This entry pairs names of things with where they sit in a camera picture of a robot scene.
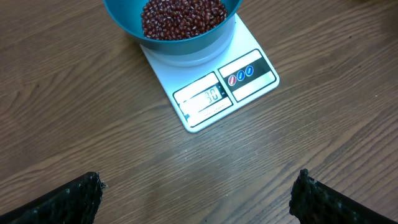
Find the scale display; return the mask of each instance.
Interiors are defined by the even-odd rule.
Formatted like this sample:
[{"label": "scale display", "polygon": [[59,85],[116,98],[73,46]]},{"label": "scale display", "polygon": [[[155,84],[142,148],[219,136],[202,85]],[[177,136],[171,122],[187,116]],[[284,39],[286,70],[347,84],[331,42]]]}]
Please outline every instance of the scale display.
[{"label": "scale display", "polygon": [[192,128],[232,106],[214,72],[176,91],[174,99]]}]

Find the adzuki bean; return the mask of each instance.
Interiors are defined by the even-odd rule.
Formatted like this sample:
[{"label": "adzuki bean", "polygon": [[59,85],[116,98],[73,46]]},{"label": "adzuki bean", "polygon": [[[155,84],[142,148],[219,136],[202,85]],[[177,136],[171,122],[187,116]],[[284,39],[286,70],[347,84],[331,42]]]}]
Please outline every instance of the adzuki bean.
[{"label": "adzuki bean", "polygon": [[220,0],[150,0],[141,13],[144,36],[182,40],[214,29],[228,11]]}]

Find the digital kitchen scale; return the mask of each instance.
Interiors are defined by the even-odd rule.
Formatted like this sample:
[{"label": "digital kitchen scale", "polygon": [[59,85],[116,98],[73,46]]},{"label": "digital kitchen scale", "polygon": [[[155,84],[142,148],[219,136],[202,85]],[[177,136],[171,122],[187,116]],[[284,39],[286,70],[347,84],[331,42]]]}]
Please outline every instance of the digital kitchen scale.
[{"label": "digital kitchen scale", "polygon": [[279,76],[237,14],[218,40],[189,55],[143,46],[185,128],[198,132],[276,88]]}]

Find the wooden table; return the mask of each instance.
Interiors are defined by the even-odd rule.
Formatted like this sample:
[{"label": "wooden table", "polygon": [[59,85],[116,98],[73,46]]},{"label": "wooden table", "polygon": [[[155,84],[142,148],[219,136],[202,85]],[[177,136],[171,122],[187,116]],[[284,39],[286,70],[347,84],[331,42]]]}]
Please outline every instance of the wooden table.
[{"label": "wooden table", "polygon": [[100,0],[0,6],[0,213],[98,171],[96,223],[298,223],[305,167],[398,220],[398,1],[244,1],[281,83],[198,134]]}]

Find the scale label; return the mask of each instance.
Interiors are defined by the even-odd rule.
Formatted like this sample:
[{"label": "scale label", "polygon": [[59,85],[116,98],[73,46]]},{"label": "scale label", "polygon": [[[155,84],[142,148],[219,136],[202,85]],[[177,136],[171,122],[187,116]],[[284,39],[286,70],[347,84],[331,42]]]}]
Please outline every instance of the scale label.
[{"label": "scale label", "polygon": [[218,69],[237,102],[276,82],[270,66],[258,49]]},{"label": "scale label", "polygon": [[214,72],[176,91],[173,97],[191,128],[233,105]]}]

